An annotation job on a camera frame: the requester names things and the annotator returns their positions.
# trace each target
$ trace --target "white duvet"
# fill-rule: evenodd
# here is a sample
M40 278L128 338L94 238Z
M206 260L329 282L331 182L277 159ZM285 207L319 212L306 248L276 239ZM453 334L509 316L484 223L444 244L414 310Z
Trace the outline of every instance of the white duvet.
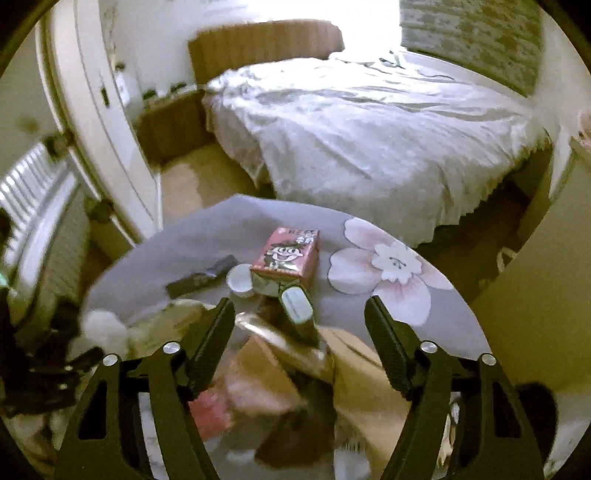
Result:
M526 99L421 69L294 59L208 84L208 126L277 197L364 218L406 244L458 223L546 142Z

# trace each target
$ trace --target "wooden headboard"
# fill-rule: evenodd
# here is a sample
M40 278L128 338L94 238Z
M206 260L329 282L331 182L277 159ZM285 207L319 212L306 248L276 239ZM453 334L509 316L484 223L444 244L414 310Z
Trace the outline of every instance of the wooden headboard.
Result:
M344 48L339 27L325 20L282 20L227 25L189 42L197 83L228 69L299 57L326 59Z

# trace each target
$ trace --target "pink flower print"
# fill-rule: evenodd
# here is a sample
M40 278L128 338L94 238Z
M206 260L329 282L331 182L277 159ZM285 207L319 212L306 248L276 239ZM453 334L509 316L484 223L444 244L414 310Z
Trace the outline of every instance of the pink flower print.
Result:
M345 237L358 248L345 248L330 257L331 285L346 294L379 296L396 320L422 325L431 312L427 286L453 289L423 257L365 220L347 220Z

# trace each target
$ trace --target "radiator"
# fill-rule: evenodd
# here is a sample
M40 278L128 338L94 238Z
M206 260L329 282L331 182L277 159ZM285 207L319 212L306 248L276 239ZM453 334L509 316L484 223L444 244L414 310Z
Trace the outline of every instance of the radiator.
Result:
M49 328L60 297L80 303L90 237L85 196L64 159L36 145L0 182L12 230L0 260L11 286L11 319L30 345Z

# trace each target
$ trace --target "pink box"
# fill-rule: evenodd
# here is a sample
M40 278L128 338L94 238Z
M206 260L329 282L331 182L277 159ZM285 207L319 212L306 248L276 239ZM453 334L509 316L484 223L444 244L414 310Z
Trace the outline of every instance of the pink box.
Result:
M277 297L282 286L298 284L308 288L318 262L319 240L318 230L284 226L275 230L251 266L254 290Z

